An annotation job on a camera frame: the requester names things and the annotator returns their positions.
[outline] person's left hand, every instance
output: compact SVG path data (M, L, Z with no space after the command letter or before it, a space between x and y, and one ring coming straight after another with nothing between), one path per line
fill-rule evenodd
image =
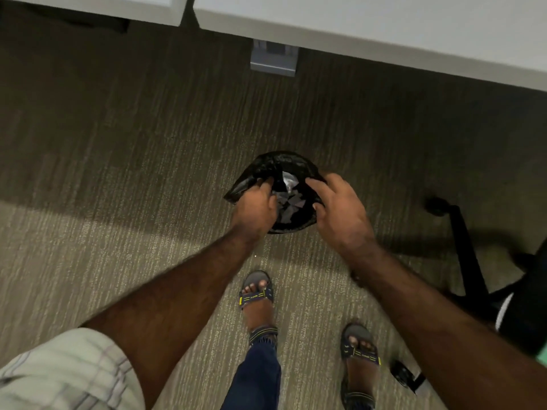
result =
M277 219L277 196L271 195L273 182L273 178L260 179L241 196L230 229L257 240L268 233Z

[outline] person's right arm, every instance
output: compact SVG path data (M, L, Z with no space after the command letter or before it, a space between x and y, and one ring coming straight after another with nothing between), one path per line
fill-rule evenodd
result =
M475 320L377 243L366 211L339 175L307 179L319 233L376 297L451 410L547 406L547 368Z

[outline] garbage bag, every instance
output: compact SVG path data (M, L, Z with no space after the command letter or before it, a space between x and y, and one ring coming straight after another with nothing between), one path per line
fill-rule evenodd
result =
M307 177L326 182L309 159L291 151L273 151L256 157L236 180L224 198L237 203L258 179L273 177L272 194L277 195L277 220L269 234L291 233L317 221L314 203L322 203L306 184Z

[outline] sandal strap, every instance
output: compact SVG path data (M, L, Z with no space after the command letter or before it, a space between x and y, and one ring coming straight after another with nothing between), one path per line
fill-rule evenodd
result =
M251 303L251 302L254 302L254 301L259 301L263 298L268 298L270 301L272 301L272 303L274 302L273 300L273 289L272 289L272 286L270 284L270 282L268 282L268 285L264 288L264 290L260 291L260 292L251 292L249 294L245 294L245 295L240 295L240 301L239 301L239 305L241 307L241 309L243 309L243 307L248 304L248 303Z
M359 408L363 408L363 410L374 410L376 407L376 401L370 394L353 391L346 393L345 399L345 408L348 410L354 408L357 403L361 404Z
M254 342L266 336L274 336L274 344L277 344L277 327L273 325L259 326L249 334L249 345L253 345Z
M382 365L382 362L378 356L378 349L374 347L373 350L356 348L350 344L350 342L344 339L342 343L342 358L355 357L363 360L370 361L376 365Z

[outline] foot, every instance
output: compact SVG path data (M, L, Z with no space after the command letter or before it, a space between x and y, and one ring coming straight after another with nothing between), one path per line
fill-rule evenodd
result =
M348 340L353 347L359 346L359 340L353 336L349 336ZM361 341L363 349L373 349L373 346ZM379 366L357 357L349 357L346 359L347 375L348 375L348 391L358 391L373 395L373 389L376 385L379 374Z
M249 286L246 286L241 294L251 294L253 292L260 292L264 290L267 285L267 281L261 280L258 282L258 288L254 283L251 283ZM243 315L245 316L247 322L247 329L249 332L254 331L259 326L264 325L273 325L274 324L274 306L268 298L261 299L259 301L254 301L248 303L243 307Z

